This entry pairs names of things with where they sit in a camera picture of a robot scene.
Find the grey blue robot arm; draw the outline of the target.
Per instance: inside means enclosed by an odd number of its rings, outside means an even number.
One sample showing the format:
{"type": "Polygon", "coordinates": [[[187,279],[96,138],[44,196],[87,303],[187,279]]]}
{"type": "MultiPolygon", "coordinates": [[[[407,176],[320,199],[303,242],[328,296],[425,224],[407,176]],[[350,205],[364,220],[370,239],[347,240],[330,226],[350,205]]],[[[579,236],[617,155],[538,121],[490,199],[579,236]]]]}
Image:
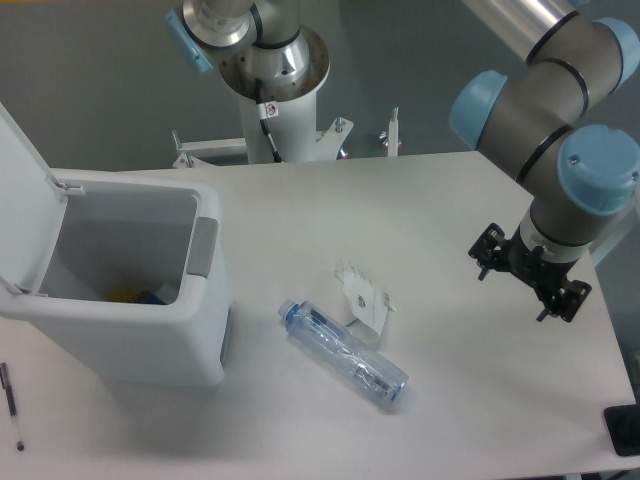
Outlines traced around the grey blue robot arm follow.
{"type": "MultiPolygon", "coordinates": [[[[512,236],[488,226],[469,254],[483,272],[532,288],[543,317],[571,321],[590,293],[568,272],[625,211],[639,186],[639,147],[625,132],[574,122],[638,68],[623,21],[590,21],[567,1],[472,1],[470,10],[528,66],[517,80],[485,71],[455,99],[451,129],[523,187],[532,203],[512,236]]],[[[295,1],[184,1],[166,14],[196,69],[218,69],[239,101],[252,163],[335,160],[349,131],[316,128],[329,73],[324,41],[295,1]]]]}

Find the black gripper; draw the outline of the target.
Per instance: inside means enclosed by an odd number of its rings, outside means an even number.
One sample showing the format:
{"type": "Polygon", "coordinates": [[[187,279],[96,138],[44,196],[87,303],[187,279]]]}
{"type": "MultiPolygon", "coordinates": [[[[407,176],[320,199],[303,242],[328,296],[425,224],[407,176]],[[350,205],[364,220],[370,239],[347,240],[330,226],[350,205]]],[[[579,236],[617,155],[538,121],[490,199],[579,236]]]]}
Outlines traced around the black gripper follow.
{"type": "Polygon", "coordinates": [[[497,224],[491,223],[471,246],[468,255],[480,268],[479,280],[484,280],[490,271],[510,271],[535,288],[536,296],[543,304],[536,317],[538,322],[553,317],[571,323],[591,293],[592,286],[566,278],[574,266],[573,261],[551,262],[543,259],[542,253],[539,245],[530,250],[519,233],[509,240],[497,224]]]}

